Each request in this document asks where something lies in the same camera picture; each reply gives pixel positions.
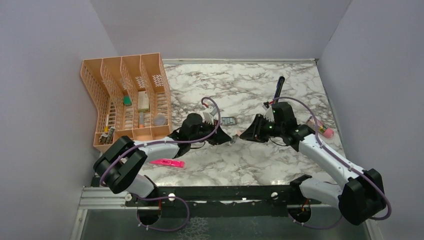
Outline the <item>staple tray with staples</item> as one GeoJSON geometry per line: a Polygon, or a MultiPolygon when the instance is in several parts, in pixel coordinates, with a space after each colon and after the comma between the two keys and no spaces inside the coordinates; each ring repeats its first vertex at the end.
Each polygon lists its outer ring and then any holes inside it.
{"type": "Polygon", "coordinates": [[[237,119],[234,116],[229,116],[229,117],[222,117],[221,118],[221,125],[223,126],[234,126],[237,125],[237,119]]]}

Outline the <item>red white staple box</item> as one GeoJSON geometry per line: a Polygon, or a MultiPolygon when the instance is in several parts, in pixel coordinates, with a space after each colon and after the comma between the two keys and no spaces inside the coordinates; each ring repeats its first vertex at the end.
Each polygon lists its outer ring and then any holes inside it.
{"type": "Polygon", "coordinates": [[[237,130],[234,132],[234,134],[232,135],[231,140],[230,140],[230,142],[229,142],[229,143],[230,143],[231,145],[233,145],[234,143],[236,143],[236,141],[239,139],[240,135],[241,135],[241,131],[237,129],[237,130]]]}

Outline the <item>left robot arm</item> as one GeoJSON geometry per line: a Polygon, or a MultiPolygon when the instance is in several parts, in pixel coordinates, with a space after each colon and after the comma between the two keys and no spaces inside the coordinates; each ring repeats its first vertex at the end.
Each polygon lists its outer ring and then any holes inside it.
{"type": "Polygon", "coordinates": [[[144,163],[160,159],[176,159],[191,150],[192,144],[208,142],[216,146],[231,141],[221,126],[203,121],[201,115],[190,113],[181,127],[162,139],[134,141],[120,137],[94,163],[93,170],[100,176],[100,184],[114,194],[129,192],[138,196],[144,205],[157,200],[157,186],[146,175],[140,175],[144,163]]]}

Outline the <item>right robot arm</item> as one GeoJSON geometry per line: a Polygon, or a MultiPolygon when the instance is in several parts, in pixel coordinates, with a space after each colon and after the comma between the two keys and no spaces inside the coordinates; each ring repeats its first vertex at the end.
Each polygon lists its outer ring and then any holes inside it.
{"type": "Polygon", "coordinates": [[[292,181],[288,196],[296,204],[318,200],[337,208],[345,220],[356,226],[388,207],[380,173],[373,168],[365,170],[332,150],[311,127],[297,122],[288,102],[271,105],[264,115],[256,114],[239,137],[257,143],[281,138],[286,146],[314,161],[335,180],[335,185],[310,176],[292,181]]]}

